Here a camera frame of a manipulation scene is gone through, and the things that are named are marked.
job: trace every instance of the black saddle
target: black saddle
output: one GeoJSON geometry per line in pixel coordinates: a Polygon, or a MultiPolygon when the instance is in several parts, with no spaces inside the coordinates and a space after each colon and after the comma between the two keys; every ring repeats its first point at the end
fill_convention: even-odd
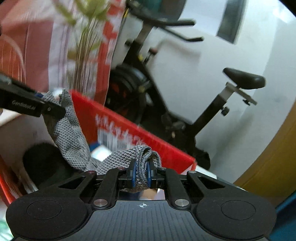
{"type": "Polygon", "coordinates": [[[263,76],[243,72],[237,69],[225,68],[223,72],[238,85],[239,88],[245,90],[260,89],[266,84],[263,76]]]}

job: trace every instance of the folded cloth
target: folded cloth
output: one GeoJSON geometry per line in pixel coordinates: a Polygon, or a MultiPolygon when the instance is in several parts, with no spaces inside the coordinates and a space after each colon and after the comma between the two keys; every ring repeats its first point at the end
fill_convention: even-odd
{"type": "Polygon", "coordinates": [[[43,118],[48,133],[70,166],[84,172],[94,170],[98,175],[102,175],[112,168],[128,167],[130,161],[135,159],[136,187],[128,191],[138,192],[148,189],[147,160],[151,158],[156,167],[161,167],[161,159],[156,151],[153,151],[149,146],[138,145],[129,150],[117,151],[108,156],[103,162],[98,161],[91,157],[70,94],[64,89],[62,94],[59,95],[59,101],[54,98],[51,92],[46,93],[43,99],[66,109],[65,117],[61,120],[46,114],[43,114],[43,118]]]}

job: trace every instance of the white wall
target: white wall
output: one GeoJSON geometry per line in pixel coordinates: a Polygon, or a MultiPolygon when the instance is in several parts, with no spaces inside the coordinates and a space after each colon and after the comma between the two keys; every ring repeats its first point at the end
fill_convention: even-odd
{"type": "MultiPolygon", "coordinates": [[[[159,53],[149,67],[169,110],[196,120],[228,81],[222,73],[225,67],[263,74],[276,32],[277,18],[272,10],[277,4],[277,0],[249,0],[234,45],[197,28],[176,29],[188,37],[204,36],[204,42],[185,43],[162,30],[153,30],[143,52],[149,46],[158,46],[159,53]]],[[[199,17],[198,4],[196,7],[197,15],[192,18],[199,17]]],[[[115,50],[113,67],[122,62],[127,52],[125,40],[136,37],[140,28],[140,21],[127,19],[115,50]]],[[[231,111],[226,117],[218,114],[197,135],[197,147],[209,152],[211,158],[231,136],[246,108],[237,95],[230,98],[227,106],[231,111]]]]}
{"type": "Polygon", "coordinates": [[[212,159],[210,171],[229,182],[240,177],[263,152],[295,101],[296,18],[293,18],[289,24],[279,20],[264,71],[267,85],[253,95],[258,106],[247,108],[233,137],[212,159]]]}

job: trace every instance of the exercise bike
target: exercise bike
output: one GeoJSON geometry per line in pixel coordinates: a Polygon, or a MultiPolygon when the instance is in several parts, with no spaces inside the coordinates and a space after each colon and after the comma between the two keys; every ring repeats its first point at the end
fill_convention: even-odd
{"type": "Polygon", "coordinates": [[[141,58],[139,52],[143,43],[154,27],[161,28],[186,42],[201,42],[204,38],[188,39],[167,28],[168,26],[194,26],[195,22],[193,20],[166,21],[164,19],[154,19],[149,16],[147,10],[143,11],[136,1],[127,2],[127,6],[130,14],[143,21],[143,27],[134,41],[126,41],[125,45],[129,47],[129,50],[123,63],[111,70],[105,105],[193,156],[199,166],[208,170],[210,168],[209,155],[207,152],[196,148],[195,136],[219,111],[223,116],[228,114],[229,108],[224,105],[233,93],[236,92],[242,96],[245,104],[256,105],[257,102],[243,92],[242,89],[263,88],[266,80],[263,76],[225,68],[223,72],[236,85],[227,82],[222,92],[216,96],[194,123],[170,113],[146,67],[151,56],[157,54],[157,50],[151,48],[148,56],[141,58]],[[152,101],[150,105],[147,103],[147,95],[152,101]]]}

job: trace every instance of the silver bolt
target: silver bolt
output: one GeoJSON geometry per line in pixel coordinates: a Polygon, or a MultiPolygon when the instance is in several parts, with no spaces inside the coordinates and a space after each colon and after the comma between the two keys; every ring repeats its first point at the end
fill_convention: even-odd
{"type": "Polygon", "coordinates": [[[189,204],[189,201],[186,199],[178,199],[175,201],[175,204],[179,207],[185,207],[189,204]]]}
{"type": "Polygon", "coordinates": [[[105,199],[97,199],[94,201],[94,205],[97,207],[103,207],[106,206],[108,204],[108,201],[105,199]]]}

